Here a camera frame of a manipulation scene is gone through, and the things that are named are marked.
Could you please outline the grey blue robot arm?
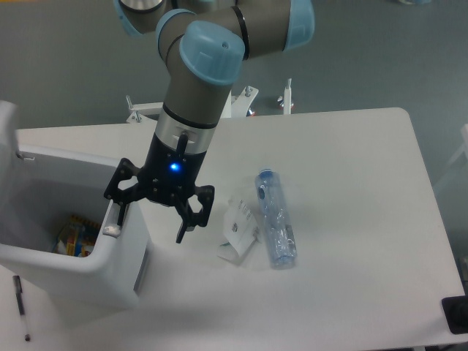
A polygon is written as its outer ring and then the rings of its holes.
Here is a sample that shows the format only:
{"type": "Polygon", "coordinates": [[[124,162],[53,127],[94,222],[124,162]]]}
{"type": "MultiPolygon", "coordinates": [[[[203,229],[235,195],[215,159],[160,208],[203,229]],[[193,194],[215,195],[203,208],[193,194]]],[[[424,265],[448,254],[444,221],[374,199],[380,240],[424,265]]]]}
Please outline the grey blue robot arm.
{"type": "Polygon", "coordinates": [[[195,181],[242,63],[305,45],[314,34],[310,1],[116,1],[124,30],[154,33],[170,74],[145,163],[122,159],[104,196],[119,206],[142,199],[173,207],[178,239],[205,227],[214,202],[211,185],[195,181]]]}

